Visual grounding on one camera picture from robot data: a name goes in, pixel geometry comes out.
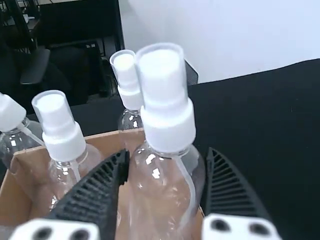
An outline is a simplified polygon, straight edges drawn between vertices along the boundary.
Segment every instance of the chair armrest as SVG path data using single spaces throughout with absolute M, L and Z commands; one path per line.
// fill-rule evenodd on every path
M 28 65 L 23 69 L 20 78 L 21 85 L 40 84 L 48 67 L 50 50 L 37 49 L 30 55 Z

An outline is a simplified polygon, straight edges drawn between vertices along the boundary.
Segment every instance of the black tablecloth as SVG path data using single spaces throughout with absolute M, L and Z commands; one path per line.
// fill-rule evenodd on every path
M 319 59 L 189 88 L 194 145 L 239 168 L 285 240 L 319 239 L 319 92 Z M 72 108 L 86 136 L 116 130 L 122 110 L 117 97 Z

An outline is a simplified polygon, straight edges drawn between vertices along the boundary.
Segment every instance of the screw hole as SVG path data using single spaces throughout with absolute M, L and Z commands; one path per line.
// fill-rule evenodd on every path
M 87 230 L 84 230 L 84 229 L 75 231 L 70 237 L 70 240 L 88 240 L 88 239 L 89 239 L 89 233 Z
M 269 229 L 260 223 L 251 224 L 249 229 L 251 233 L 256 235 L 262 235 L 262 236 L 270 235 Z
M 50 227 L 40 228 L 33 235 L 33 240 L 47 240 L 47 239 L 49 239 L 51 233 L 52 233 L 52 229 Z
M 214 230 L 218 230 L 220 232 L 229 232 L 230 231 L 229 225 L 225 221 L 220 220 L 220 219 L 213 220 L 211 222 L 211 228 Z

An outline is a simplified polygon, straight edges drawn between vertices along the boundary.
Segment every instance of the cardboard box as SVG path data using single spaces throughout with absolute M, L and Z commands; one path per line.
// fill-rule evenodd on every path
M 86 137 L 85 139 L 88 144 L 92 144 L 98 148 L 105 157 L 108 157 L 122 149 L 118 131 L 97 134 Z M 23 152 L 15 155 L 12 162 L 19 163 L 19 167 L 24 164 L 30 167 L 31 165 L 27 161 L 27 159 L 30 159 L 30 156 L 26 158 L 25 154 L 26 153 Z M 34 168 L 34 171 L 39 172 L 37 179 L 43 181 L 45 179 L 44 176 L 46 175 L 45 169 L 48 168 L 48 162 L 50 160 L 47 151 L 43 147 L 37 147 L 32 149 L 32 151 L 30 151 L 28 154 L 33 155 L 31 158 L 32 161 L 37 161 L 38 164 L 36 166 L 33 164 L 32 168 Z M 15 174 L 17 175 L 19 175 L 19 167 L 16 167 L 17 172 Z M 21 176 L 19 175 L 19 177 L 15 178 L 10 172 L 7 171 L 0 189 L 0 225 L 17 226 L 30 219 L 43 217 L 43 214 L 41 214 L 41 212 L 39 212 L 39 210 L 33 206 L 30 198 L 22 190 L 16 179 L 20 179 L 22 184 L 26 184 L 27 186 L 31 187 L 33 186 L 33 183 L 30 183 L 28 180 L 26 180 L 25 175 L 21 174 Z M 128 200 L 128 185 L 125 184 L 119 189 L 118 208 L 120 212 L 127 212 L 126 208 L 128 206 Z M 201 239 L 202 220 L 203 214 L 201 210 L 199 210 L 196 216 L 196 224 L 192 236 L 194 240 Z M 121 221 L 126 221 L 126 218 L 121 217 Z M 124 240 L 127 229 L 120 227 L 117 230 L 119 232 L 116 233 L 116 239 Z

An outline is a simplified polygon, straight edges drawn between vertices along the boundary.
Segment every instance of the clear plastic bottle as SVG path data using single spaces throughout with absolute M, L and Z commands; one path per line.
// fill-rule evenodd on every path
M 15 100 L 0 93 L 0 158 L 33 201 L 34 207 L 42 209 L 41 198 L 52 192 L 43 189 L 40 193 L 41 185 L 46 180 L 36 171 L 39 163 L 31 156 L 36 147 L 44 145 L 42 128 L 40 123 L 30 121 L 26 114 L 26 110 Z
M 205 184 L 204 161 L 192 145 L 194 108 L 184 53 L 172 43 L 138 51 L 146 141 L 130 160 L 130 240 L 191 240 Z
M 132 154 L 145 140 L 145 131 L 140 111 L 124 110 L 118 122 L 118 130 L 124 148 Z
M 50 208 L 53 208 L 82 177 L 103 160 L 103 156 L 97 148 L 86 144 L 63 92 L 44 91 L 33 98 L 32 106 L 42 125 L 43 141 L 51 157 L 49 177 L 54 197 Z
M 27 117 L 22 120 L 23 127 L 29 129 L 35 136 L 40 140 L 42 139 L 42 128 L 40 123 L 36 121 L 30 121 Z M 14 154 L 17 152 L 25 151 L 27 149 L 32 149 L 39 147 L 37 141 L 33 140 L 31 137 L 23 133 L 19 128 L 15 127 L 9 131 L 3 131 L 0 135 L 0 154 L 3 164 L 11 171 L 11 162 L 13 160 Z
M 118 91 L 126 108 L 118 121 L 119 137 L 132 154 L 144 142 L 145 133 L 140 117 L 143 97 L 135 67 L 136 54 L 131 50 L 120 50 L 110 57 L 114 75 L 118 82 Z

